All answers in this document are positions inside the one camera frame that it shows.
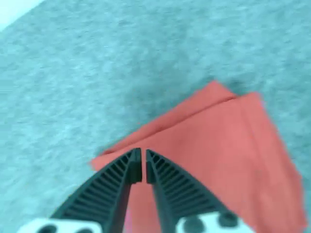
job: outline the gray carpet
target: gray carpet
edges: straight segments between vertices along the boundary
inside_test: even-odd
[[[0,232],[49,216],[102,147],[211,79],[262,94],[310,220],[310,12],[302,0],[47,0],[6,28]]]

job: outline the red cloth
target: red cloth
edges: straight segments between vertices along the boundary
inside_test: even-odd
[[[136,147],[180,165],[258,233],[300,233],[307,225],[301,177],[257,93],[237,97],[213,81],[91,164],[99,170]],[[132,186],[128,207],[134,233],[161,232],[145,177]]]

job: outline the black screw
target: black screw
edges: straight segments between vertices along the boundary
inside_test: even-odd
[[[57,227],[54,225],[46,225],[42,227],[38,233],[56,233]]]
[[[184,223],[185,233],[203,233],[204,230],[203,221],[198,216],[188,217]]]
[[[238,217],[234,213],[227,211],[220,214],[218,222],[222,227],[236,227]]]
[[[84,229],[82,229],[82,230],[79,230],[77,233],[93,233],[93,231],[90,230],[90,229],[84,228]]]

